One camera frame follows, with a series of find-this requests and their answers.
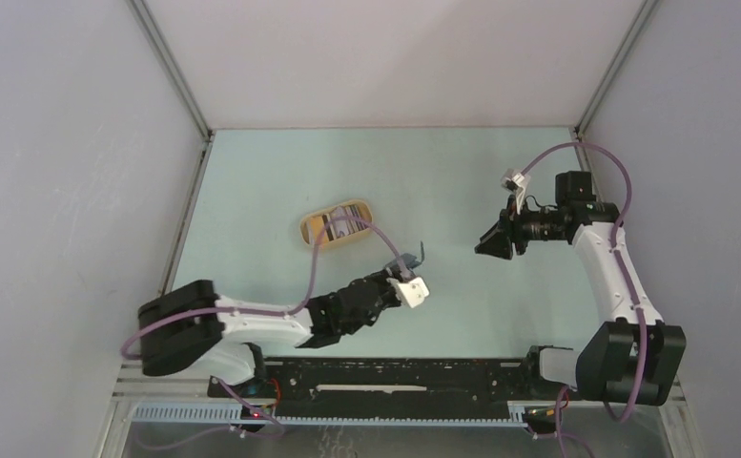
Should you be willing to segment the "beige oval card tray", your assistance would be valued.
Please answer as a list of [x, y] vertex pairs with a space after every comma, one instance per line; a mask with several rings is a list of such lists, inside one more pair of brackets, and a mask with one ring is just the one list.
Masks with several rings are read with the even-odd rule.
[[349, 199], [306, 215], [300, 221], [299, 232], [307, 246], [325, 250], [368, 236], [371, 229], [366, 222], [373, 221], [365, 200]]

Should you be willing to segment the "stack of cards in tray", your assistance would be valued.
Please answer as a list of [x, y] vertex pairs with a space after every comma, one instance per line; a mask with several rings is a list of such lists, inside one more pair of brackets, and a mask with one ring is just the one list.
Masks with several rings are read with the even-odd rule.
[[325, 244], [351, 236], [367, 228], [363, 222], [344, 219], [346, 216], [362, 219], [363, 221], [373, 220], [370, 211], [364, 204], [338, 205], [306, 217], [300, 226], [303, 240], [311, 244], [318, 239], [321, 232], [324, 232], [320, 242]]

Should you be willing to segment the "aluminium frame front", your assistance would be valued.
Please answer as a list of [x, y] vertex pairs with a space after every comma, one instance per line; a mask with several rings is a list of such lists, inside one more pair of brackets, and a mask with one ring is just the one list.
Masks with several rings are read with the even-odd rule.
[[113, 399], [142, 422], [283, 426], [520, 427], [553, 406], [560, 384], [519, 359], [270, 358], [266, 375], [225, 387], [206, 374], [145, 377], [124, 364]]

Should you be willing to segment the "blue leather card holder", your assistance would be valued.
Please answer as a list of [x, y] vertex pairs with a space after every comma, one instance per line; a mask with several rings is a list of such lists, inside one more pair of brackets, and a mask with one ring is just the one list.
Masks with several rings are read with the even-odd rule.
[[417, 267], [421, 266], [425, 260], [425, 249], [423, 242], [420, 243], [420, 254], [416, 256], [412, 253], [402, 253], [399, 257], [395, 257], [389, 261], [384, 268], [390, 272], [400, 273], [401, 267], [404, 266], [407, 270], [413, 271]]

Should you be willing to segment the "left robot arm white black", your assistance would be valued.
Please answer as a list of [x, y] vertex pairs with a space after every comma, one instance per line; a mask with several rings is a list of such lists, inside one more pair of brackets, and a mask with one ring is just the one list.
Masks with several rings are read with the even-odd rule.
[[322, 348], [336, 344], [381, 312], [423, 304], [429, 289], [419, 276], [404, 278], [392, 268], [351, 281], [309, 299], [301, 309], [237, 301], [199, 280], [140, 306], [138, 331], [121, 349], [141, 363], [146, 377], [198, 372], [256, 397], [267, 385], [261, 346]]

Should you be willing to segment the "white strip on rail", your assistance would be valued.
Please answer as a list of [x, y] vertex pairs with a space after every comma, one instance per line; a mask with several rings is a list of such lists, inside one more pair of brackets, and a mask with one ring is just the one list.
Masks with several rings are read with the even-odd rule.
[[317, 391], [355, 391], [355, 392], [382, 392], [392, 394], [394, 392], [425, 392], [425, 385], [379, 385], [379, 384], [319, 384]]

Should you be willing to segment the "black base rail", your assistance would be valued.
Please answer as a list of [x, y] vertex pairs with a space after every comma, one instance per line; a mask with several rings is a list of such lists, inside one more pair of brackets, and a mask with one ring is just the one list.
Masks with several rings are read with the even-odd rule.
[[508, 421], [515, 405], [553, 404], [560, 384], [523, 359], [271, 357], [244, 399], [292, 420]]

